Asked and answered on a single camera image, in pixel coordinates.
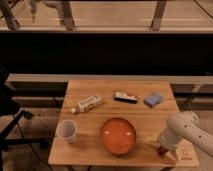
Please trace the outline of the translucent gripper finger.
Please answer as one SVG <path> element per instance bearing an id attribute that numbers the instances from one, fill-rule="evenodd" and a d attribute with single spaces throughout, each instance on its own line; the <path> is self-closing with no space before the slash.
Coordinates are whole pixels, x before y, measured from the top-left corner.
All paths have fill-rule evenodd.
<path id="1" fill-rule="evenodd" d="M 167 152 L 166 153 L 166 157 L 172 162 L 172 163 L 175 163 L 176 162 L 176 159 L 177 159 L 177 155 L 175 152 Z"/>
<path id="2" fill-rule="evenodd" d="M 156 136 L 149 136 L 146 137 L 145 142 L 148 144 L 156 144 L 158 141 Z"/>

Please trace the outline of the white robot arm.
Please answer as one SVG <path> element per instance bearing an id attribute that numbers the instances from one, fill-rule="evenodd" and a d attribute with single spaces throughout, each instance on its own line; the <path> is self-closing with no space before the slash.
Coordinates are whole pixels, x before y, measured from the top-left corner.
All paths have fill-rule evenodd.
<path id="1" fill-rule="evenodd" d="M 163 125 L 151 124 L 152 133 L 145 138 L 148 159 L 153 166 L 194 166 L 195 159 L 181 144 L 187 141 L 213 158 L 213 135 L 198 127 L 199 117 L 185 111 L 167 117 Z"/>

